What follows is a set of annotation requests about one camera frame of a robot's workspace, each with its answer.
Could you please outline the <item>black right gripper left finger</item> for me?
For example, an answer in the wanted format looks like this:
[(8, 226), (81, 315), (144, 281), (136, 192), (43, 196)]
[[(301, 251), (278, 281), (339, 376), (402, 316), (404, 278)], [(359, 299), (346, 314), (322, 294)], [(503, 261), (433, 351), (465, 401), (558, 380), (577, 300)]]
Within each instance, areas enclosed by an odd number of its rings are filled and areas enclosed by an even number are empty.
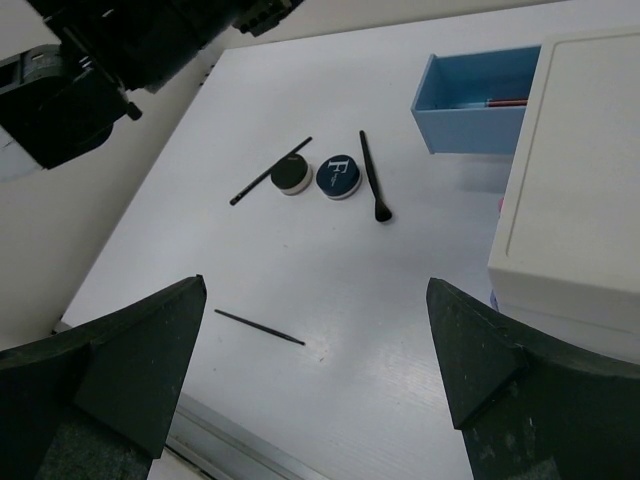
[(2, 351), (2, 478), (147, 478), (162, 455), (205, 305), (205, 281), (196, 275)]

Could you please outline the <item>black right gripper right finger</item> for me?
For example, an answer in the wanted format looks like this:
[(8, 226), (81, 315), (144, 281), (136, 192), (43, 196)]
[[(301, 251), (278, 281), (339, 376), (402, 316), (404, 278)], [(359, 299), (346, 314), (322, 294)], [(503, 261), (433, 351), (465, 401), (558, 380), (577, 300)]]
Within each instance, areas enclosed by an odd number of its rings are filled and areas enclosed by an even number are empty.
[(442, 279), (430, 279), (426, 305), (474, 478), (638, 478), (638, 365), (558, 340)]

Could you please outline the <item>black lid cosmetic jar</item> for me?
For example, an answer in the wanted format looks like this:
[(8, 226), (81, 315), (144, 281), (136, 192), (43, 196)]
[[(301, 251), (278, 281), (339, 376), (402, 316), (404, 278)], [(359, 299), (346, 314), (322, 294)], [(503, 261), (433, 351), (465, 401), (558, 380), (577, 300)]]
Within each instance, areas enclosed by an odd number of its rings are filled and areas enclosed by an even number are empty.
[(310, 185), (312, 176), (312, 166), (299, 154), (291, 154), (279, 160), (270, 173), (272, 184), (287, 196), (303, 192)]

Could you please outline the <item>navy lid cosmetic jar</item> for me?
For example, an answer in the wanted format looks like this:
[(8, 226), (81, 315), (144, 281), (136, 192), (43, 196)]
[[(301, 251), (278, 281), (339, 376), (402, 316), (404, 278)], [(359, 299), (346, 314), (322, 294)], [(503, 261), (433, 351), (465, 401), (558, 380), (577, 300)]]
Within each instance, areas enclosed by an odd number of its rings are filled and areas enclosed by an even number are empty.
[(324, 161), (317, 169), (316, 184), (330, 200), (343, 200), (360, 186), (362, 174), (349, 155), (336, 155)]

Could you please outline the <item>red lip gloss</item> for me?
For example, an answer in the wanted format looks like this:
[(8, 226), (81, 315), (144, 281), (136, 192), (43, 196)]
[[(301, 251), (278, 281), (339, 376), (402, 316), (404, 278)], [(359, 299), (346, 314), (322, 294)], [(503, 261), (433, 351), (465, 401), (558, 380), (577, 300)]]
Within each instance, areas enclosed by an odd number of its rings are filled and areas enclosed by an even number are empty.
[(487, 108), (526, 107), (528, 100), (522, 99), (489, 99), (484, 102)]

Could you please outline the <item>blue drawer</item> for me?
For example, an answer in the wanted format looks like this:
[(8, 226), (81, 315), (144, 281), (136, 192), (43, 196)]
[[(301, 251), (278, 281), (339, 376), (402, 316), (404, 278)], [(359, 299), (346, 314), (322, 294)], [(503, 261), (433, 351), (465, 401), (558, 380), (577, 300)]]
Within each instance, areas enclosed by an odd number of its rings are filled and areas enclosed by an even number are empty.
[(489, 99), (528, 100), (539, 46), (432, 54), (411, 112), (432, 154), (512, 155), (526, 107), (487, 108)]

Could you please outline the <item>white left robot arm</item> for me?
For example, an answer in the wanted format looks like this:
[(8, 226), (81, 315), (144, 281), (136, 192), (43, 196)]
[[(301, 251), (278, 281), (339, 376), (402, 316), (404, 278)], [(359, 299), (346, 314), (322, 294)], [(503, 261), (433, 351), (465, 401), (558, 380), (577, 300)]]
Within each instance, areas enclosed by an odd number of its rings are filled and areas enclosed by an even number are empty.
[(297, 1), (33, 1), (59, 39), (1, 62), (1, 178), (52, 170), (104, 144), (141, 110), (131, 91), (157, 92), (230, 27), (254, 37)]

